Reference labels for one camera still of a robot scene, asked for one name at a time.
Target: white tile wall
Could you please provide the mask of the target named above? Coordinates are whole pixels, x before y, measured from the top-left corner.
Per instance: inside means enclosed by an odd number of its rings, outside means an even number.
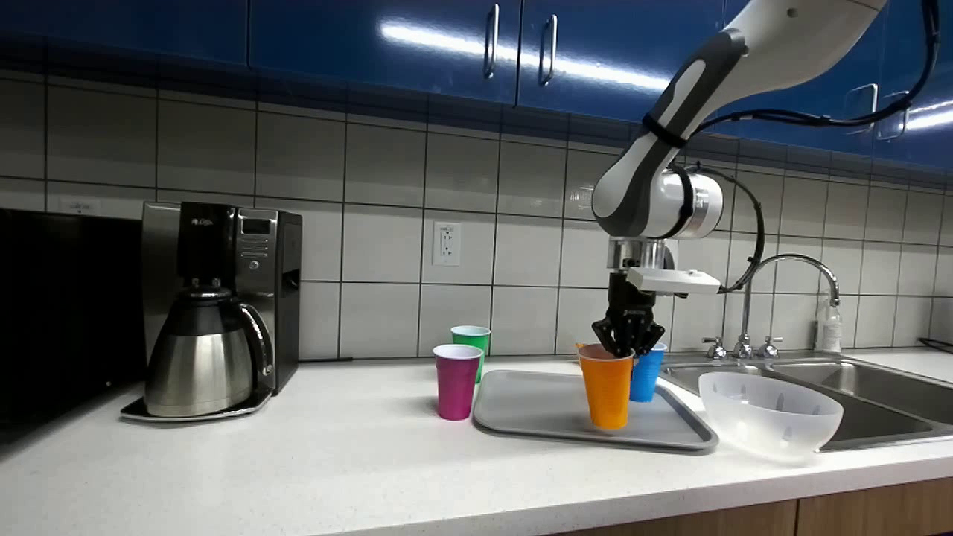
[[[608,241],[590,218],[618,147],[511,137],[335,111],[302,111],[12,77],[0,71],[0,205],[139,218],[159,199],[216,199],[302,214],[302,358],[418,358],[450,324],[490,324],[494,355],[567,355],[605,312]],[[801,250],[840,280],[846,345],[953,338],[953,198],[706,160],[761,204],[764,256]],[[460,262],[436,266],[432,229],[459,224]],[[736,280],[754,211],[727,189],[715,235],[682,266]],[[819,274],[776,262],[754,280],[748,338],[809,345]],[[740,296],[658,297],[673,351],[736,342]]]

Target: carafe handle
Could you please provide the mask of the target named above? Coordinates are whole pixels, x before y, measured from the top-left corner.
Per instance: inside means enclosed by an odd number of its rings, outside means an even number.
[[[238,312],[243,317],[243,333],[253,361],[249,403],[258,406],[271,393],[274,378],[271,338],[265,330],[262,317],[249,303],[238,300]]]

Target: fluorescent light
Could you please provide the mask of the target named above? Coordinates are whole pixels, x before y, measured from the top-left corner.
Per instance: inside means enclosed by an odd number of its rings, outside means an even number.
[[[904,113],[901,131],[931,131],[931,129],[949,129],[953,126],[953,102],[935,102],[925,108],[911,108]]]
[[[421,52],[456,53],[456,56],[485,56],[481,37],[460,37],[460,32],[447,32],[433,26],[404,23],[404,22],[383,22],[381,37],[404,47],[421,47]],[[514,47],[497,46],[497,64],[514,64]],[[642,92],[660,92],[666,87],[664,76],[621,70],[621,67],[581,61],[581,56],[563,56],[563,53],[555,56],[555,76],[573,77],[573,80],[609,84],[609,87],[631,87]]]

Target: orange cup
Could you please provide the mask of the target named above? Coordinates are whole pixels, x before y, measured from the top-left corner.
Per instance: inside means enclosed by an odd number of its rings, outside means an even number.
[[[576,345],[582,370],[590,424],[602,431],[627,425],[631,355],[612,358],[602,345]]]

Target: blue cup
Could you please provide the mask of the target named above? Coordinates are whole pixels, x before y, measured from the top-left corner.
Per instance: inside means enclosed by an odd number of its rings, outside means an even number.
[[[654,381],[660,376],[660,364],[664,364],[666,345],[654,345],[648,355],[636,358],[631,366],[631,393],[627,400],[633,403],[651,403],[654,397]]]

